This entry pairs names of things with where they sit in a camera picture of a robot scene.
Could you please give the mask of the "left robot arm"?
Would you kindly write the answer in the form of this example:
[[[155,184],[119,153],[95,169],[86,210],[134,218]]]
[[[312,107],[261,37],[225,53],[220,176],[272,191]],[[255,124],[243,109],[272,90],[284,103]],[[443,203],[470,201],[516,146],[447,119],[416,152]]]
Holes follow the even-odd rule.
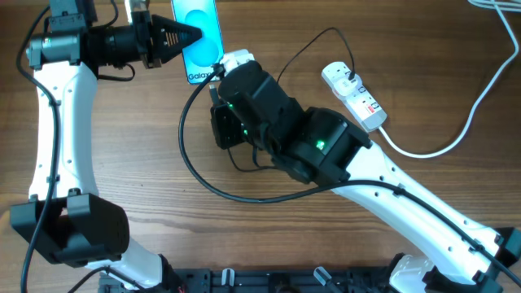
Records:
[[[145,1],[125,4],[129,22],[99,24],[91,1],[51,1],[18,52],[37,87],[37,162],[28,201],[11,207],[11,226],[53,265],[103,272],[126,290],[184,292],[160,254],[129,234],[125,210],[103,199],[94,178],[91,117],[103,66],[158,68],[197,42],[199,28],[152,15]]]

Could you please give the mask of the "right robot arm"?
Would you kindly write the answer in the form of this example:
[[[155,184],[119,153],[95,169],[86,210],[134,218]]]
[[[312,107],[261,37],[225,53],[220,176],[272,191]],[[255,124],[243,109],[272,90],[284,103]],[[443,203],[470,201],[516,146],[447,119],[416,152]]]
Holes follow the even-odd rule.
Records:
[[[419,256],[398,254],[387,284],[397,292],[499,292],[497,275],[520,259],[520,232],[462,215],[401,170],[368,134],[327,108],[303,109],[254,60],[215,64],[217,94],[233,116],[221,147],[249,142],[274,166],[331,190],[407,238]]]

